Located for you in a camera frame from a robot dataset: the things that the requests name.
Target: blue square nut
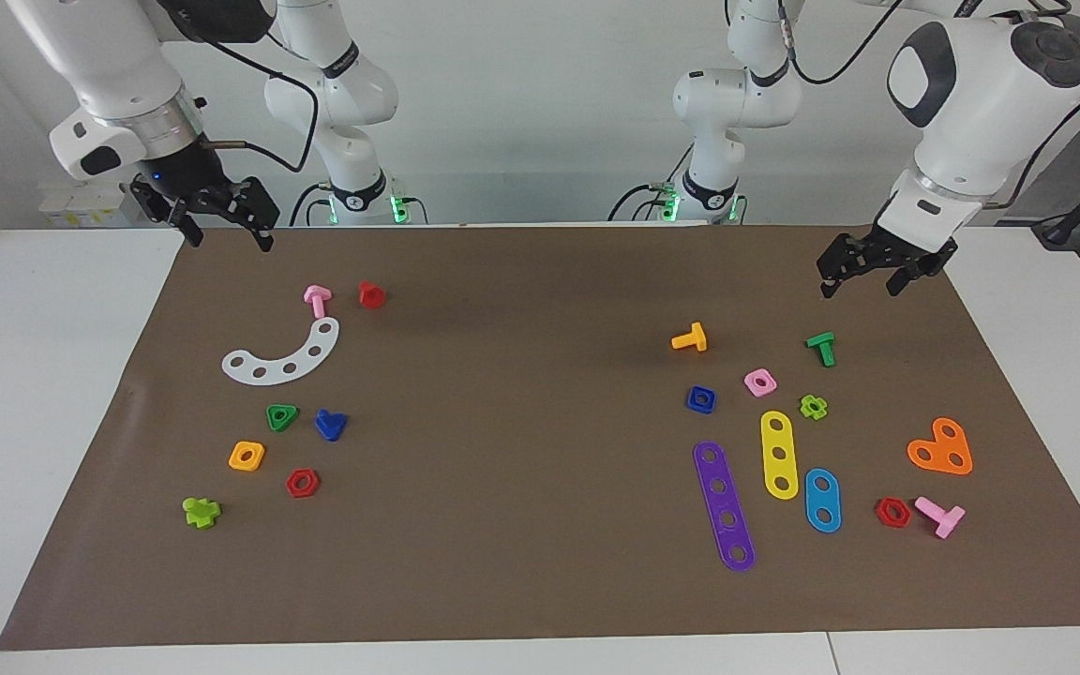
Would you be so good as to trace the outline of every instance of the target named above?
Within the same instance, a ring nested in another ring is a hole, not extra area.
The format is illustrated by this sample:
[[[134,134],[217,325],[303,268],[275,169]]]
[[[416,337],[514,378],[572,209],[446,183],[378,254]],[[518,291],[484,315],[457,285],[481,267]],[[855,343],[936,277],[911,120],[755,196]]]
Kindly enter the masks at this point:
[[[701,411],[702,415],[711,415],[715,411],[715,392],[707,388],[690,389],[686,406],[694,411]]]

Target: blue triangular nut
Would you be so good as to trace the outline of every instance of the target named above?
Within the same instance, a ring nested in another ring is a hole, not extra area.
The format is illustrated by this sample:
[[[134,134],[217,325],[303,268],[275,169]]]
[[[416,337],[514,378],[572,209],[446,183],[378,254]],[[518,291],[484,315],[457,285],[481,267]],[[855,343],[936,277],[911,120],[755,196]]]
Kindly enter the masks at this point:
[[[345,432],[345,426],[347,423],[348,415],[342,414],[342,411],[327,411],[326,409],[321,409],[316,414],[316,429],[319,430],[319,435],[333,442],[334,444],[339,440],[339,435]]]

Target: yellow bolt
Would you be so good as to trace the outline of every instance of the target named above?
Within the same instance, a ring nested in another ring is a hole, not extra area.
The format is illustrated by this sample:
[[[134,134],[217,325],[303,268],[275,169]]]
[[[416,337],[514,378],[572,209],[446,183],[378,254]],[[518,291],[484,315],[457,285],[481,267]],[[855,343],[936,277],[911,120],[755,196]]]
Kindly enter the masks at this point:
[[[670,342],[674,350],[685,350],[687,347],[693,347],[700,352],[707,350],[707,335],[703,333],[702,324],[698,321],[690,324],[690,333],[678,335]]]

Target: red nut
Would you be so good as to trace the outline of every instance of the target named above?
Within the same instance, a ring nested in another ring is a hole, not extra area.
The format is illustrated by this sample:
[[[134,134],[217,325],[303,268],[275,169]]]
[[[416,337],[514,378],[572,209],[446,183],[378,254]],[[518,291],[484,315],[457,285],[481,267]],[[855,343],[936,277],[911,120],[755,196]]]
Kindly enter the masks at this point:
[[[356,286],[356,292],[361,307],[367,310],[376,310],[387,303],[387,292],[370,281],[361,282]]]
[[[286,489],[295,499],[310,497],[319,488],[319,474],[313,469],[295,469],[286,478]]]
[[[897,499],[897,497],[886,497],[886,499],[877,503],[875,510],[877,518],[887,527],[903,529],[912,522],[912,510],[907,508],[907,503]]]

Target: purple strip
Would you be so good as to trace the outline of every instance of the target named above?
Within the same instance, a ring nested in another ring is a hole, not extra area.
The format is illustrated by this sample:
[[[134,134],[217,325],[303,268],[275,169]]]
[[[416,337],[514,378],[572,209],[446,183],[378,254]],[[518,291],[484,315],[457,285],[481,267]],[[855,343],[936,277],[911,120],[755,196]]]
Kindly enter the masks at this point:
[[[711,441],[694,445],[693,463],[699,470],[702,499],[707,503],[707,515],[719,545],[719,559],[732,572],[744,572],[757,561],[753,551],[750,527],[745,525],[741,499],[735,494],[732,473],[724,448]]]

